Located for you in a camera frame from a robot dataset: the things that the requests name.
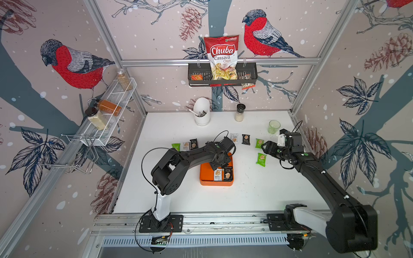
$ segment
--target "black snack packet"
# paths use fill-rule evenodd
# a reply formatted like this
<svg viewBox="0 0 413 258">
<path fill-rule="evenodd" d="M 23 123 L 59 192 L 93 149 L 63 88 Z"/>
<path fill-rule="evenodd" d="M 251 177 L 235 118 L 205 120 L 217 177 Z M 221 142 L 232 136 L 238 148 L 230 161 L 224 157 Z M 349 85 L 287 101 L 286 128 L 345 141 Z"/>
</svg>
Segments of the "black snack packet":
<svg viewBox="0 0 413 258">
<path fill-rule="evenodd" d="M 223 181 L 232 181 L 233 180 L 233 168 L 232 167 L 225 167 L 224 168 L 224 175 L 222 177 Z"/>
<path fill-rule="evenodd" d="M 198 149 L 198 140 L 197 139 L 192 139 L 192 140 L 190 140 L 190 142 L 191 142 L 190 150 Z"/>
<path fill-rule="evenodd" d="M 251 145 L 249 143 L 249 135 L 242 135 L 242 144 Z"/>
</svg>

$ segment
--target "white table surface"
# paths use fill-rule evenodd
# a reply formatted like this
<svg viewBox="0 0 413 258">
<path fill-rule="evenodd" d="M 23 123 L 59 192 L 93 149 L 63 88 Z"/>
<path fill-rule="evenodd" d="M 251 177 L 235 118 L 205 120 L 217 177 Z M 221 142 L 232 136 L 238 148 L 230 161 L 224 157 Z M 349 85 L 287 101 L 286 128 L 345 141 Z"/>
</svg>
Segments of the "white table surface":
<svg viewBox="0 0 413 258">
<path fill-rule="evenodd" d="M 255 148 L 256 138 L 277 142 L 277 134 L 267 132 L 270 120 L 278 120 L 281 129 L 292 130 L 294 125 L 286 111 L 246 111 L 244 120 L 236 122 L 234 112 L 212 112 L 208 125 L 195 124 L 193 114 L 149 113 L 138 140 L 131 165 L 126 174 L 114 213 L 142 213 L 155 205 L 154 189 L 143 178 L 141 160 L 155 147 L 171 148 L 172 143 L 197 138 L 198 146 L 212 141 L 223 130 L 239 133 L 237 151 L 233 157 L 234 183 L 230 187 L 203 186 L 199 182 L 196 166 L 186 173 L 180 187 L 172 194 L 171 212 L 224 212 L 224 211 L 282 211 L 286 204 L 303 203 L 311 209 L 328 209 L 324 199 L 312 184 L 295 169 L 286 170 L 279 160 L 266 158 L 266 166 L 256 164 L 261 149 Z M 241 144 L 242 134 L 251 135 L 251 145 Z M 166 150 L 150 152 L 144 160 L 145 176 Z"/>
</svg>

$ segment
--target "wallpaper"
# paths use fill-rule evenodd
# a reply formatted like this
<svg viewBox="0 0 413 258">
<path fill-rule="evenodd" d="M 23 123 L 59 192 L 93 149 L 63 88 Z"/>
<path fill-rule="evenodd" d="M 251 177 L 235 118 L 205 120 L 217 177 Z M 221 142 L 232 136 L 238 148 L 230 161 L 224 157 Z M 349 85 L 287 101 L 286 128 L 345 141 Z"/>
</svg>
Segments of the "wallpaper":
<svg viewBox="0 0 413 258">
<path fill-rule="evenodd" d="M 204 59 L 203 37 L 227 35 L 240 35 L 239 58 L 316 57 L 344 1 L 106 0 L 98 4 L 123 59 Z M 188 88 L 187 67 L 129 71 L 140 78 L 144 101 L 150 97 L 161 102 L 149 101 L 150 112 L 184 110 L 172 102 L 199 97 L 209 98 L 212 110 L 234 110 L 237 103 L 248 110 L 289 109 L 310 69 L 258 66 L 256 87 L 246 91 L 239 86 Z"/>
<path fill-rule="evenodd" d="M 0 29 L 3 235 L 49 175 L 51 167 L 38 163 L 57 161 L 68 144 L 60 135 L 77 132 L 84 110 L 116 73 L 82 1 L 0 0 Z M 107 212 L 141 122 L 132 99 L 108 144 L 97 148 L 100 158 L 92 174 L 60 178 L 13 257 L 76 257 L 83 250 L 87 228 L 97 214 Z M 89 157 L 82 147 L 75 164 Z"/>
<path fill-rule="evenodd" d="M 297 116 L 324 167 L 378 213 L 381 257 L 413 250 L 413 3 L 359 5 Z"/>
</svg>

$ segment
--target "spice jar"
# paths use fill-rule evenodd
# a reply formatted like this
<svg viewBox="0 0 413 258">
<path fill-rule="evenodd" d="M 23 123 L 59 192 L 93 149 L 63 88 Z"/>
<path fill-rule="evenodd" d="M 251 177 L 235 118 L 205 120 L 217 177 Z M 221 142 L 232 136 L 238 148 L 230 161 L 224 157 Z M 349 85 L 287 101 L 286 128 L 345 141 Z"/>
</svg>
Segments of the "spice jar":
<svg viewBox="0 0 413 258">
<path fill-rule="evenodd" d="M 235 113 L 235 121 L 241 122 L 244 119 L 244 110 L 245 110 L 244 104 L 237 105 L 237 112 Z"/>
<path fill-rule="evenodd" d="M 113 114 L 114 116 L 118 116 L 122 109 L 122 107 L 105 99 L 99 101 L 96 106 L 101 112 Z"/>
<path fill-rule="evenodd" d="M 107 125 L 106 117 L 95 107 L 89 107 L 85 110 L 89 121 L 99 130 L 105 129 Z"/>
<path fill-rule="evenodd" d="M 126 76 L 125 70 L 119 69 L 118 71 L 118 81 L 122 86 L 123 90 L 131 90 L 132 86 L 130 85 L 129 78 Z"/>
</svg>

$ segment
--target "red bird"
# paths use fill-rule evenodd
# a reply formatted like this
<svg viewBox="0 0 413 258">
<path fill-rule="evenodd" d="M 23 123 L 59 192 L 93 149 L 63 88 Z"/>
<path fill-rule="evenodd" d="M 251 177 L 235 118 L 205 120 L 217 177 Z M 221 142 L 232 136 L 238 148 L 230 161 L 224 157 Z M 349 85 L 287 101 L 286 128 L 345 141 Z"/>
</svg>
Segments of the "red bird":
<svg viewBox="0 0 413 258">
<path fill-rule="evenodd" d="M 288 45 L 281 32 L 274 28 L 266 18 L 263 10 L 249 11 L 242 22 L 245 22 L 244 42 L 249 50 L 257 55 L 271 57 L 275 53 L 290 53 L 303 57 Z"/>
<path fill-rule="evenodd" d="M 49 39 L 40 48 L 45 65 L 53 69 L 71 86 L 78 89 L 91 89 L 102 80 L 105 69 L 115 64 L 108 59 L 92 55 L 87 51 L 77 51 L 60 41 Z"/>
</svg>

